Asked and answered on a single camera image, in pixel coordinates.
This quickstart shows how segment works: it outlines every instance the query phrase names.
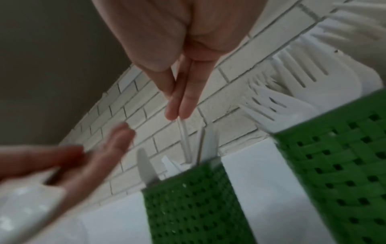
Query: brick wall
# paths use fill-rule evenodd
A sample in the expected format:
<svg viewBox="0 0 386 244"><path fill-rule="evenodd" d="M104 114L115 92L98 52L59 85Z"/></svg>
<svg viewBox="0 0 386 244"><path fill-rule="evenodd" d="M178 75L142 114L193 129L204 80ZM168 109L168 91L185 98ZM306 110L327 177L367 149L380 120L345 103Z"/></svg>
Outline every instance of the brick wall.
<svg viewBox="0 0 386 244"><path fill-rule="evenodd" d="M238 101L248 79L259 71L272 73L268 58L310 30L342 0L270 0L261 19L232 53L222 57L202 94L193 115L187 120L193 137L203 120L213 122L220 132L220 153L226 155L258 142L266 134L243 117ZM137 67L131 67L90 109L63 140L80 143L86 149L97 146L113 125L126 121L137 131L133 148L103 185L73 213L98 208L144 187L138 175L136 150L143 147L157 173L164 177L161 158L167 155L184 163L176 122L164 117L166 99Z"/></svg>

